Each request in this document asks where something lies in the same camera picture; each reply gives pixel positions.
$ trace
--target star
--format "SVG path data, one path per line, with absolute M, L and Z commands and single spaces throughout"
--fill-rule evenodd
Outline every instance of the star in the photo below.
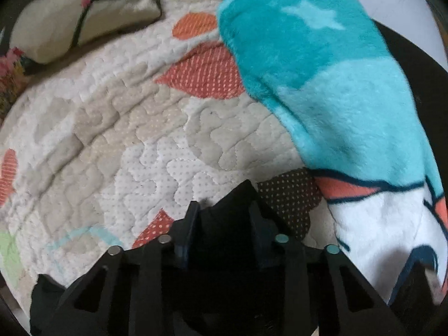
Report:
M 336 11 L 320 9 L 308 0 L 302 0 L 296 6 L 282 7 L 281 11 L 288 15 L 300 17 L 311 29 L 345 30 L 345 27 L 335 20 Z

